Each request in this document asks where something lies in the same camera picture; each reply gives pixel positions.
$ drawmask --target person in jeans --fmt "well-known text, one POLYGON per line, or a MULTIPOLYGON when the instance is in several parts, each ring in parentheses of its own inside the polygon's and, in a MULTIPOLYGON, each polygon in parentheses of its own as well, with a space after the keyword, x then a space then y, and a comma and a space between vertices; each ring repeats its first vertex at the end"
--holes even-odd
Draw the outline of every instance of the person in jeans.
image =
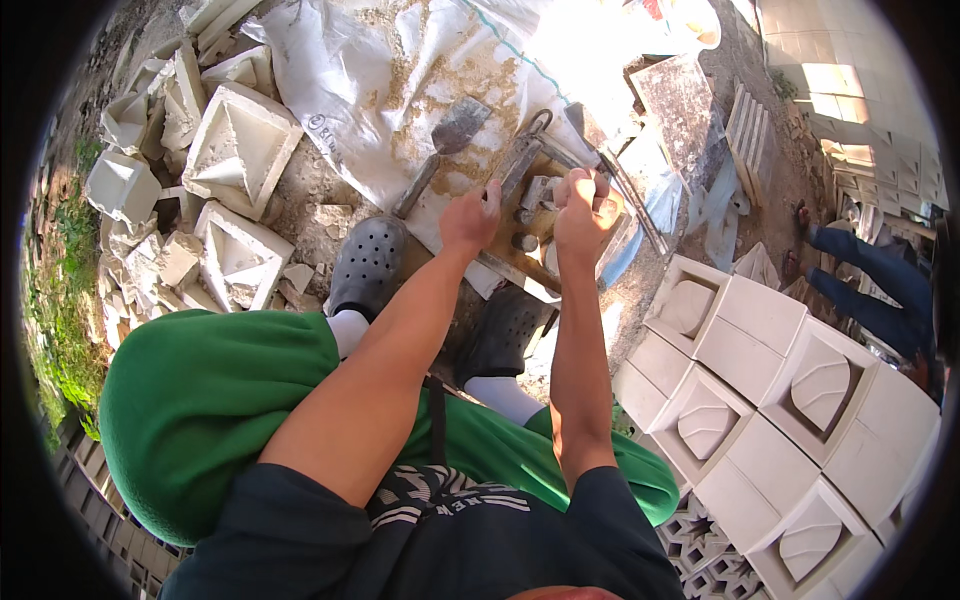
POLYGON ((806 277, 807 282, 829 298, 837 312, 870 329, 915 369, 908 373, 925 392, 936 394, 934 379, 935 341, 933 296, 927 279, 907 260, 873 246, 850 231, 810 223, 809 210, 797 208, 797 222, 804 240, 813 248, 859 268, 901 308, 861 294, 818 267, 800 260, 795 252, 785 257, 785 275, 806 277))

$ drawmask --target white wall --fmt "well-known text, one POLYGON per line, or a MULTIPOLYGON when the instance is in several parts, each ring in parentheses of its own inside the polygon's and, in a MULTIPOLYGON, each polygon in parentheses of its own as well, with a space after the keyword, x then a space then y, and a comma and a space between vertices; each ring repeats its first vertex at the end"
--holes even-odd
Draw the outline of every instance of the white wall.
POLYGON ((855 200, 891 214, 948 208, 936 137, 914 69, 864 0, 757 0, 767 62, 797 86, 855 200))

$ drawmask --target person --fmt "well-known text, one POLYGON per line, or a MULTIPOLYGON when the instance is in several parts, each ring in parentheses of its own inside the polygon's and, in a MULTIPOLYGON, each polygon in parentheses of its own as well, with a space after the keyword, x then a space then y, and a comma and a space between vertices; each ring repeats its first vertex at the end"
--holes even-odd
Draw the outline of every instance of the person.
POLYGON ((185 311, 130 334, 100 404, 110 472, 152 533, 199 541, 161 598, 683 597, 653 529, 676 483, 611 432, 594 269, 623 199, 584 169, 554 198, 564 307, 548 407, 516 384, 539 309, 515 286, 457 362, 490 407, 423 387, 500 223, 498 181, 453 199, 443 249, 398 289, 403 224, 358 224, 329 318, 185 311))
POLYGON ((809 209, 798 205, 795 217, 804 240, 813 248, 858 267, 901 308, 860 294, 843 281, 802 261, 795 252, 784 256, 784 274, 799 275, 830 299, 839 313, 870 329, 903 358, 913 363, 907 375, 925 392, 937 395, 936 343, 933 335, 933 296, 927 279, 904 258, 902 246, 888 252, 867 244, 851 231, 823 228, 810 222, 809 209))

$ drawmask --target trowel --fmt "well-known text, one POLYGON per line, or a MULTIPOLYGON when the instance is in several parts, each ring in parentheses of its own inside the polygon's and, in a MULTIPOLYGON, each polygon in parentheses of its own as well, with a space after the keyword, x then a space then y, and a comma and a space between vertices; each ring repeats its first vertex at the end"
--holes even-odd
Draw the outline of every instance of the trowel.
POLYGON ((430 155, 423 163, 410 187, 403 193, 403 198, 394 209, 394 214, 398 218, 406 219, 410 214, 420 194, 426 189, 427 183, 437 172, 440 166, 440 155, 453 155, 465 149, 489 116, 490 109, 469 96, 465 96, 449 108, 444 118, 430 133, 433 148, 437 152, 430 155))

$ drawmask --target sandal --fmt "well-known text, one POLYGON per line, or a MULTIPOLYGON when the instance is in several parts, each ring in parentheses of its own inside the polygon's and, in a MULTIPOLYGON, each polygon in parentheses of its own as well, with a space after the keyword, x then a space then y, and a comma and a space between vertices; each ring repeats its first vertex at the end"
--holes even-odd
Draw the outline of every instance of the sandal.
POLYGON ((461 390, 472 377, 516 377, 525 367, 530 345, 546 305, 515 285, 497 290, 487 301, 453 369, 461 390))
POLYGON ((330 281, 330 316, 355 310, 373 322, 399 288, 407 227, 378 215, 356 224, 344 240, 330 281))

